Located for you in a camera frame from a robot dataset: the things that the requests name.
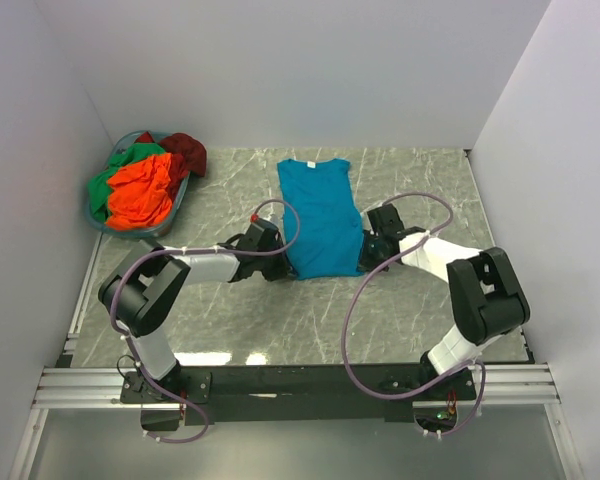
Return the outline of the blue t shirt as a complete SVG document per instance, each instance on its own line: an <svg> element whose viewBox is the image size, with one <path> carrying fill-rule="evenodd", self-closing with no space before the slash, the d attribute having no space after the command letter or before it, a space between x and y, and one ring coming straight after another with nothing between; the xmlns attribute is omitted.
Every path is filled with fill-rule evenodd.
<svg viewBox="0 0 600 480"><path fill-rule="evenodd" d="M277 164L284 208L289 262L299 280L356 277L363 246L363 223L357 210L345 159Z"/></svg>

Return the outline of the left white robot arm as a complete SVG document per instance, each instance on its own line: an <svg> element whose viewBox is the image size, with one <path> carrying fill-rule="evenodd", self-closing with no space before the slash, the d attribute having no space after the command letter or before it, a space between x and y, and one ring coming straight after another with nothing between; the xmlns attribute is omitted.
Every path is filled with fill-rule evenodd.
<svg viewBox="0 0 600 480"><path fill-rule="evenodd" d="M100 286L98 299L115 315L114 329L130 346L144 377L176 393L183 388L181 365L163 323L182 288L235 283L257 272L269 282L295 276L278 227L262 218L209 248L178 250L142 240Z"/></svg>

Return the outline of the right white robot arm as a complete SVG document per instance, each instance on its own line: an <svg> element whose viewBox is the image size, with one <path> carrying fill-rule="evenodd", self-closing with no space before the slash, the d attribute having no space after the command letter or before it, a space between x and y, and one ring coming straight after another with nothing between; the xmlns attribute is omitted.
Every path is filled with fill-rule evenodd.
<svg viewBox="0 0 600 480"><path fill-rule="evenodd" d="M401 253L399 263L418 268L449 287L454 325L424 362L441 375L477 358L495 340L530 319L530 306L506 252L464 247L421 227L404 226L386 204L368 212L359 267L370 272Z"/></svg>

